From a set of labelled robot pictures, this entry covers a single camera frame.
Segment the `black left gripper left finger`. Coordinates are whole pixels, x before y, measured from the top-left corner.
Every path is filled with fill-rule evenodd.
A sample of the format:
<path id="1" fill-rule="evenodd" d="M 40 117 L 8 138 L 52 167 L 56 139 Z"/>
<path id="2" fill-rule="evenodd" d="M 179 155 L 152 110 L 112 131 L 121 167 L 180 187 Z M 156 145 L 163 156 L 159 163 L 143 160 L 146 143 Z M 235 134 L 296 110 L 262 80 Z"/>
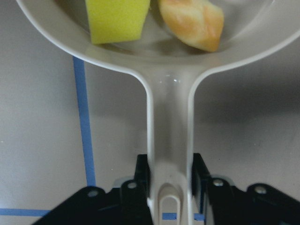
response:
<path id="1" fill-rule="evenodd" d="M 123 225 L 151 225 L 148 206 L 150 169 L 146 154 L 137 156 L 134 178 L 125 181 L 120 188 L 121 223 Z"/>

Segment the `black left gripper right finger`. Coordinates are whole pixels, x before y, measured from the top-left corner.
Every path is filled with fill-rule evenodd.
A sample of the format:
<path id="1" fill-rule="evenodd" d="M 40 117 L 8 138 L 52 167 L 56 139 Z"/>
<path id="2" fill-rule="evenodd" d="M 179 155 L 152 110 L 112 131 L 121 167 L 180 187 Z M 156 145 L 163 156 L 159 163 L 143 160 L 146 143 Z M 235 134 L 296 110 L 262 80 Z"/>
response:
<path id="1" fill-rule="evenodd" d="M 234 193 L 229 182 L 213 177 L 202 156 L 193 154 L 192 193 L 206 225 L 234 224 Z"/>

